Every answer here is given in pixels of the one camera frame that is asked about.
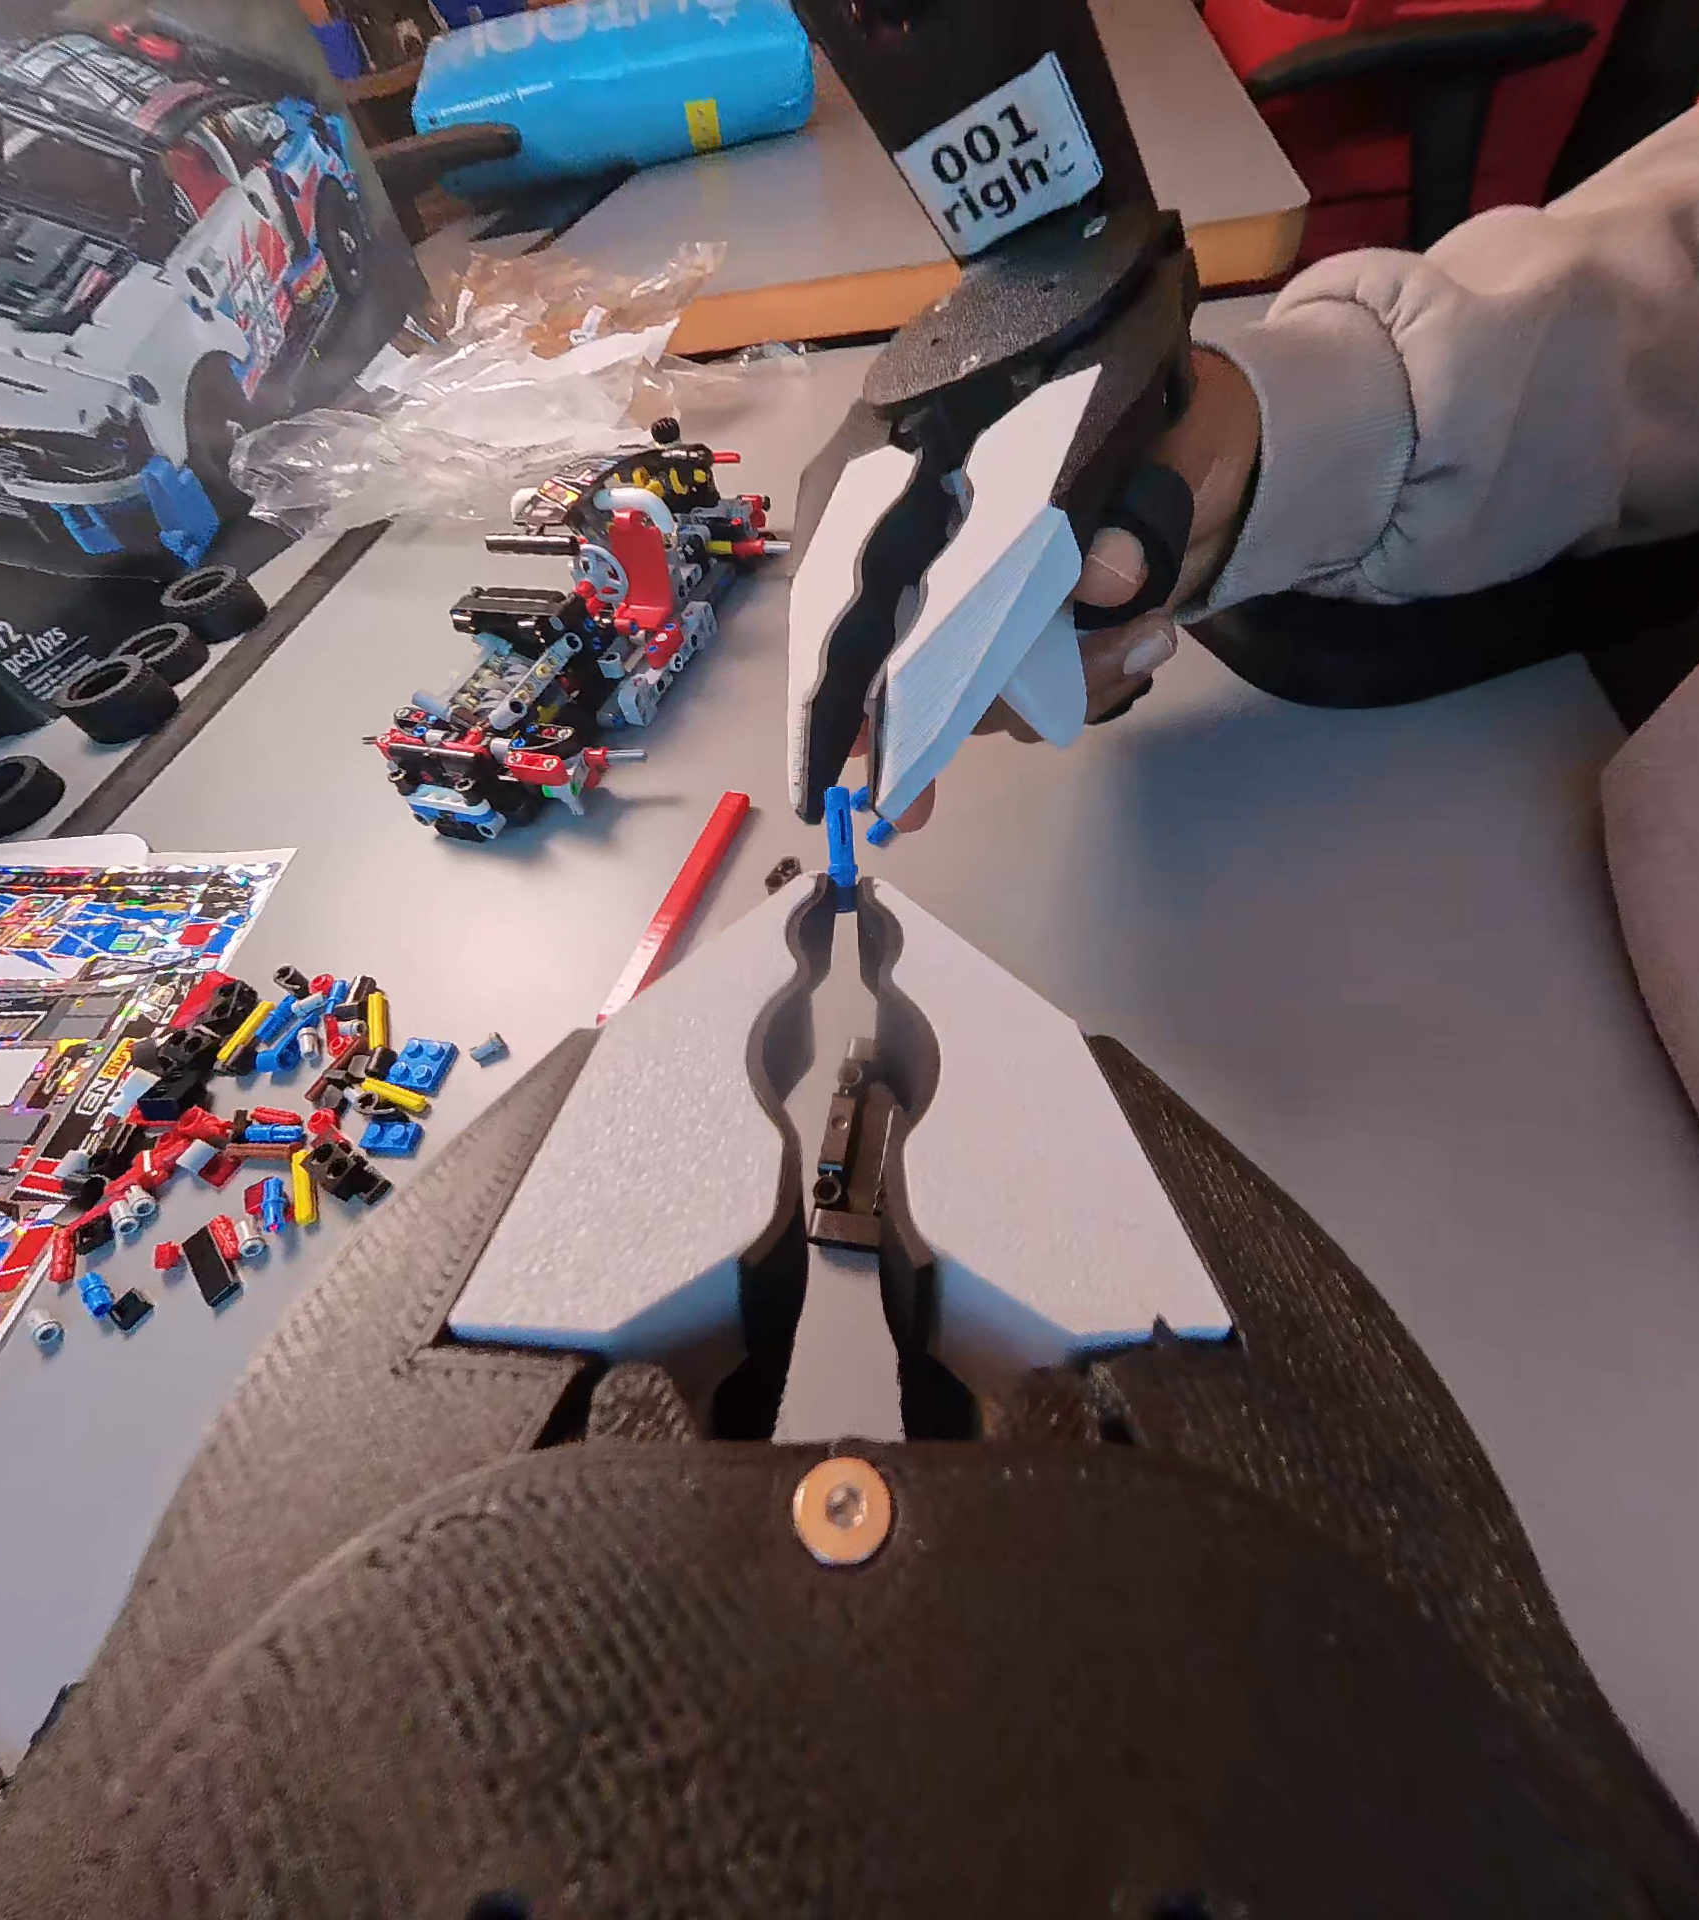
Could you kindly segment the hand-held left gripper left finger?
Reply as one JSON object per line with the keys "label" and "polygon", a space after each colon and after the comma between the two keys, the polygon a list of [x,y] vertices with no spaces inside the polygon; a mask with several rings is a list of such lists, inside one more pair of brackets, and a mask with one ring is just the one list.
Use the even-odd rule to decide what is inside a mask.
{"label": "hand-held left gripper left finger", "polygon": [[605,1020],[449,1315],[465,1343],[661,1367],[705,1429],[775,1429],[807,1293],[831,884],[789,880]]}

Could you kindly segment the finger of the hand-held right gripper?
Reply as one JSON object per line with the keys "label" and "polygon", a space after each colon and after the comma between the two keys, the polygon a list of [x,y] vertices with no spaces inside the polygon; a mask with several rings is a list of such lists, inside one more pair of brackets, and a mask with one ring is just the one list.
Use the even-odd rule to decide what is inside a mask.
{"label": "finger of the hand-held right gripper", "polygon": [[827,446],[803,473],[787,592],[785,770],[799,819],[863,758],[871,808],[923,822],[963,738],[961,463]]}
{"label": "finger of the hand-held right gripper", "polygon": [[1091,365],[1047,382],[971,446],[965,517],[881,677],[869,796],[893,826],[999,699],[1059,746],[1085,727],[1071,614],[1083,548],[1053,493],[1099,377]]}

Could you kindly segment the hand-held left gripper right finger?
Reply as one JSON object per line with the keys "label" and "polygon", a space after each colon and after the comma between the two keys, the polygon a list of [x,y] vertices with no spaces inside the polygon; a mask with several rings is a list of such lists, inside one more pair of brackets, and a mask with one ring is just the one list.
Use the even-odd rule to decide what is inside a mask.
{"label": "hand-held left gripper right finger", "polygon": [[883,879],[859,884],[861,978],[893,1099],[881,1305],[909,1429],[1157,1337],[1235,1322],[1077,1020]]}

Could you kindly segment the black toy panel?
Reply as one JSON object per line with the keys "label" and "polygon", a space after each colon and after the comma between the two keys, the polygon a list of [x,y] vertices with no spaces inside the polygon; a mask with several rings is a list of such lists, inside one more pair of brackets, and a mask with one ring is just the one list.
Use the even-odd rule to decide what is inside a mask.
{"label": "black toy panel", "polygon": [[879,1250],[897,1112],[875,1040],[855,1036],[839,1063],[815,1156],[807,1224],[813,1246],[849,1254]]}

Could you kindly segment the partly built toy car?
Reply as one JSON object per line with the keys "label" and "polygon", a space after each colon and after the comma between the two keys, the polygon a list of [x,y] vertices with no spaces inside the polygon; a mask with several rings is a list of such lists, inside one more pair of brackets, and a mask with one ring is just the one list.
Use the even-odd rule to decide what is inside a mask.
{"label": "partly built toy car", "polygon": [[645,443],[575,454],[513,494],[509,533],[485,548],[563,562],[569,580],[451,605],[477,663],[372,738],[420,825],[485,847],[549,805],[579,815],[611,766],[645,758],[627,738],[715,644],[729,587],[787,552],[769,497],[731,488],[737,465],[663,417]]}

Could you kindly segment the long red toy beam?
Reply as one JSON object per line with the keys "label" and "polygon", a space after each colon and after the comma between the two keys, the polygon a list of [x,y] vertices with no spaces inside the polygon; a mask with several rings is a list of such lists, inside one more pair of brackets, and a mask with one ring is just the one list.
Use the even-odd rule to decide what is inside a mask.
{"label": "long red toy beam", "polygon": [[689,933],[727,853],[751,815],[751,798],[735,788],[723,792],[691,844],[669,887],[643,928],[605,1003],[595,1026],[613,1020],[641,996],[667,969],[681,939]]}

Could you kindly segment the pile of mixed toy bricks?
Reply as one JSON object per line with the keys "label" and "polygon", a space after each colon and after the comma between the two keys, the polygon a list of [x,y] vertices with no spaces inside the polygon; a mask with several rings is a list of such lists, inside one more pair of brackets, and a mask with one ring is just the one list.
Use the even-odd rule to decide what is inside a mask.
{"label": "pile of mixed toy bricks", "polygon": [[382,1205],[384,1167],[420,1155],[459,1060],[451,1040],[398,1036],[372,974],[282,969],[262,993],[208,973],[118,1051],[26,1177],[62,1198],[26,1275],[130,1337],[156,1296],[100,1259],[144,1243],[158,1285],[190,1285],[218,1315],[326,1206]]}

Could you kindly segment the person's right forearm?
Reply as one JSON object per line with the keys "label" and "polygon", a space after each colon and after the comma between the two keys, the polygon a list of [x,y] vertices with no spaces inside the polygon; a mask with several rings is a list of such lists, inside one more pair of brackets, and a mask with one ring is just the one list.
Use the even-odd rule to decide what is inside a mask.
{"label": "person's right forearm", "polygon": [[1699,533],[1699,105],[1543,209],[1319,262],[1221,355],[1259,474],[1189,619],[1447,598]]}

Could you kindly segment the black toy set box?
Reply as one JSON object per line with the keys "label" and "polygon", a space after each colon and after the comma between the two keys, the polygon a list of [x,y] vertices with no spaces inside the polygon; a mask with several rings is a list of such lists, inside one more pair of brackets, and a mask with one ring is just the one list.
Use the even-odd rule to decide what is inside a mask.
{"label": "black toy set box", "polygon": [[428,286],[306,13],[0,4],[0,741],[252,515]]}

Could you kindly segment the person's right hand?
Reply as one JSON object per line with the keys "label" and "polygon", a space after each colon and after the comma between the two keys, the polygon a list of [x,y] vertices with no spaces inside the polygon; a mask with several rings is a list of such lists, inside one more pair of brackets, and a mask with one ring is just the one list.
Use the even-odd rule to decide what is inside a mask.
{"label": "person's right hand", "polygon": [[1261,443],[1257,399],[1245,375],[1211,347],[1193,349],[1191,373],[1187,408],[1151,448],[1151,461],[1173,469],[1191,488],[1191,534],[1175,587],[1159,606],[1081,637],[1091,723],[1145,692],[1151,677],[1173,659],[1175,616],[1203,601],[1245,520]]}

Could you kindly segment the crumpled clear plastic bag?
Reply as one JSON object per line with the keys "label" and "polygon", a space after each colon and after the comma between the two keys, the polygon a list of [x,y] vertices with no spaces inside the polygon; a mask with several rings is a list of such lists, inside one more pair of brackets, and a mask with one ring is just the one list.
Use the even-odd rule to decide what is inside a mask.
{"label": "crumpled clear plastic bag", "polygon": [[372,523],[493,523],[565,459],[641,443],[695,370],[669,343],[725,246],[637,272],[569,252],[475,252],[352,397],[238,435],[232,481],[296,538]]}

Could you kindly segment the red office chair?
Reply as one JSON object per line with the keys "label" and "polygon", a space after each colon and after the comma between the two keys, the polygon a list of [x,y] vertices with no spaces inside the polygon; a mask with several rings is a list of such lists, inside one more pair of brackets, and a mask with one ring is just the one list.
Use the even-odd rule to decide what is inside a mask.
{"label": "red office chair", "polygon": [[1691,105],[1699,4],[1207,2],[1307,193],[1295,266],[1539,206]]}

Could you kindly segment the blue bag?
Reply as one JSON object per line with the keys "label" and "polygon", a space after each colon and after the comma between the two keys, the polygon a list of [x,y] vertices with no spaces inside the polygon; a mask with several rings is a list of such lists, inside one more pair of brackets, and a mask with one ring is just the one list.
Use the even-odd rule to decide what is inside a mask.
{"label": "blue bag", "polygon": [[412,101],[418,134],[507,128],[513,157],[455,171],[499,196],[593,181],[799,132],[813,51],[781,2],[575,2],[435,38]]}

